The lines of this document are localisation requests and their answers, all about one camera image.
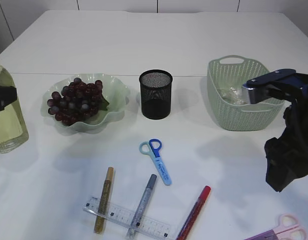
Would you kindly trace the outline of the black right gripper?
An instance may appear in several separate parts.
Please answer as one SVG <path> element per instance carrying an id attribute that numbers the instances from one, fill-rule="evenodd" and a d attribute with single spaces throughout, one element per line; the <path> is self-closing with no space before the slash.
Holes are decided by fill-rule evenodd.
<path id="1" fill-rule="evenodd" d="M 286 128 L 282 135 L 265 143 L 266 183 L 276 192 L 308 175 L 308 147 L 302 136 L 296 100 L 285 110 L 284 119 Z"/>

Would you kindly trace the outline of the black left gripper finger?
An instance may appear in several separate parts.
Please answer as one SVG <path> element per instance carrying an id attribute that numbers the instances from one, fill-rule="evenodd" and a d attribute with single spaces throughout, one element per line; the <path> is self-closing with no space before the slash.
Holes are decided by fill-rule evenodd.
<path id="1" fill-rule="evenodd" d="M 0 86 L 0 112 L 17 100 L 17 91 L 13 86 Z"/>

